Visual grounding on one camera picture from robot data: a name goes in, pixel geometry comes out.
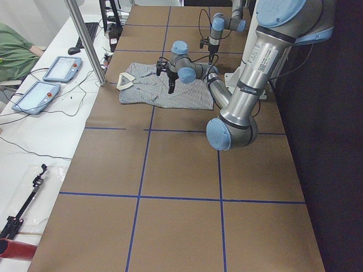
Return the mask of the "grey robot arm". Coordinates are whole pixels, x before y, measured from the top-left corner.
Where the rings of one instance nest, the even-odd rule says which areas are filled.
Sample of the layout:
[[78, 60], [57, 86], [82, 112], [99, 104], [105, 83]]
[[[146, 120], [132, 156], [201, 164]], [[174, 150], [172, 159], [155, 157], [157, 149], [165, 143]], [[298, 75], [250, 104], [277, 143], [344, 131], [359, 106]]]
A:
[[232, 31], [243, 32], [246, 28], [246, 21], [243, 19], [243, 8], [246, 1], [233, 0], [231, 16], [224, 16], [218, 12], [214, 14], [213, 20], [210, 22], [210, 34], [204, 38], [201, 34], [200, 49], [204, 45], [208, 46], [209, 61], [208, 64], [213, 63], [213, 59], [218, 53], [220, 48], [220, 41], [228, 37]]
[[220, 108], [219, 116], [206, 127], [210, 145], [216, 150], [247, 146], [258, 134], [252, 111], [284, 51], [328, 40], [334, 29], [335, 8], [335, 1], [257, 1], [248, 32], [253, 46], [244, 50], [246, 62], [238, 69], [233, 91], [213, 71], [211, 63], [190, 60], [184, 41], [174, 42], [169, 60], [157, 62], [157, 73], [167, 74], [169, 93], [173, 93], [177, 80], [206, 80]]

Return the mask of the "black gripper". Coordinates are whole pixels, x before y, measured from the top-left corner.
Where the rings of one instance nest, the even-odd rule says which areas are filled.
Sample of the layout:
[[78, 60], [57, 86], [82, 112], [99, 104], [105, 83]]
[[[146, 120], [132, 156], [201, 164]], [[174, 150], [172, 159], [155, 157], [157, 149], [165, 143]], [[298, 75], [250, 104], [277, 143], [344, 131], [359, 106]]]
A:
[[213, 63], [214, 55], [218, 52], [218, 40], [212, 37], [201, 38], [199, 45], [200, 49], [205, 45], [208, 47], [209, 51], [208, 64], [211, 65]]
[[167, 74], [169, 83], [168, 94], [174, 93], [175, 82], [178, 79], [178, 74], [177, 72], [172, 70], [169, 60], [164, 57], [159, 57], [156, 64], [156, 70], [156, 74], [158, 77], [161, 75], [162, 72]]

